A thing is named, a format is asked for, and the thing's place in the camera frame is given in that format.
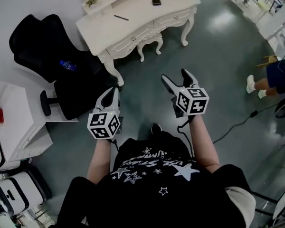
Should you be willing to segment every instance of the white cube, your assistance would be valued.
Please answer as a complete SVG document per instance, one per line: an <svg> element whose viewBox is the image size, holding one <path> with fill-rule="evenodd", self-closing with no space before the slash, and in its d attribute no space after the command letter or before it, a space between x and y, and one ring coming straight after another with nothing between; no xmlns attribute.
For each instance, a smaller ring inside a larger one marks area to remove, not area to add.
<svg viewBox="0 0 285 228"><path fill-rule="evenodd" d="M91 113L87 128L95 139L112 139L120 126L116 112Z"/></svg>
<svg viewBox="0 0 285 228"><path fill-rule="evenodd" d="M184 88L179 91L176 105L186 115L199 115L205 113L208 101L209 96L204 88Z"/></svg>

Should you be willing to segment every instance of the blue shorts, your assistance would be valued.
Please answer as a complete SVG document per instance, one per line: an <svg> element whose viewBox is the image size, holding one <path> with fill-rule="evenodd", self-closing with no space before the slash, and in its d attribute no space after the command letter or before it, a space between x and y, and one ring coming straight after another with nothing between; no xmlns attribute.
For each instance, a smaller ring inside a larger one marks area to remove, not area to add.
<svg viewBox="0 0 285 228"><path fill-rule="evenodd" d="M270 88L276 88L279 94L285 93L285 60L267 66L267 79Z"/></svg>

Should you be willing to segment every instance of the black office chair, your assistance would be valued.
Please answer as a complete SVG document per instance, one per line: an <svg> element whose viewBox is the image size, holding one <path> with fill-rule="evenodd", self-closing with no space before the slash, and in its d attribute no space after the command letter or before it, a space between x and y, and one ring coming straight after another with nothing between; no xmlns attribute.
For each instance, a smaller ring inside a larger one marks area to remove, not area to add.
<svg viewBox="0 0 285 228"><path fill-rule="evenodd" d="M26 16L9 39L15 61L48 82L54 83L57 98L40 95L45 116L50 105L59 103L66 119L74 119L95 106L108 88L108 76L98 57L80 51L69 40L60 18L49 15L43 20Z"/></svg>
<svg viewBox="0 0 285 228"><path fill-rule="evenodd" d="M102 68L98 57L90 51L80 51L72 44L55 14L43 20L26 16L9 41L15 62L49 83L69 75L95 75Z"/></svg>

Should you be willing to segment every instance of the white shoe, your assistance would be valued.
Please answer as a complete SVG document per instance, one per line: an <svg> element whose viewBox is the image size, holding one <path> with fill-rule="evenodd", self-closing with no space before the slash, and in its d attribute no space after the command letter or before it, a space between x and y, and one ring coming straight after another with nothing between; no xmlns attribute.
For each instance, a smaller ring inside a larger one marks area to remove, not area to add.
<svg viewBox="0 0 285 228"><path fill-rule="evenodd" d="M266 90L265 89L261 89L259 92L258 92L258 97L260 98L260 99L262 99L263 97L265 97L266 96Z"/></svg>
<svg viewBox="0 0 285 228"><path fill-rule="evenodd" d="M251 92L255 91L255 82L253 80L253 75L249 75L247 78L247 86L246 86L246 91L248 94Z"/></svg>

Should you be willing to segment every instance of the star print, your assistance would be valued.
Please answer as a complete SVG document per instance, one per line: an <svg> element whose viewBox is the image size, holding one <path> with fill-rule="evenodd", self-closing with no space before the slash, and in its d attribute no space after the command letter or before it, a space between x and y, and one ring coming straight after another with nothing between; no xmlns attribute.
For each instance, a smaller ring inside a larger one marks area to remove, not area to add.
<svg viewBox="0 0 285 228"><path fill-rule="evenodd" d="M167 188L161 188L161 190L159 191L159 193L161 195L165 195L166 193L168 193Z"/></svg>
<svg viewBox="0 0 285 228"><path fill-rule="evenodd" d="M162 173L160 169L155 169L154 172L157 173L157 174Z"/></svg>
<svg viewBox="0 0 285 228"><path fill-rule="evenodd" d="M142 177L140 177L140 176L137 176L136 174L137 174L137 171L134 172L134 173L131 173L131 174L125 173L125 175L127 176L127 178L124 180L124 182L130 181L132 184L135 184L135 181L136 181L137 179L141 179L141 178L142 178Z"/></svg>
<svg viewBox="0 0 285 228"><path fill-rule="evenodd" d="M144 150L143 152L145 153L145 154L150 154L150 150L151 150L152 148L149 148L148 149L148 147L146 147L146 150Z"/></svg>
<svg viewBox="0 0 285 228"><path fill-rule="evenodd" d="M199 170L191 169L191 164L187 164L184 167L179 165L172 166L179 171L174 176L183 176L187 181L191 180L191 173L199 172Z"/></svg>
<svg viewBox="0 0 285 228"><path fill-rule="evenodd" d="M128 170L127 168L118 168L118 170L117 171L114 171L114 172L112 172L111 173L111 175L114 175L114 174L118 174L118 179L121 177L121 175L124 173L124 172L126 172L126 171L130 171L130 170Z"/></svg>

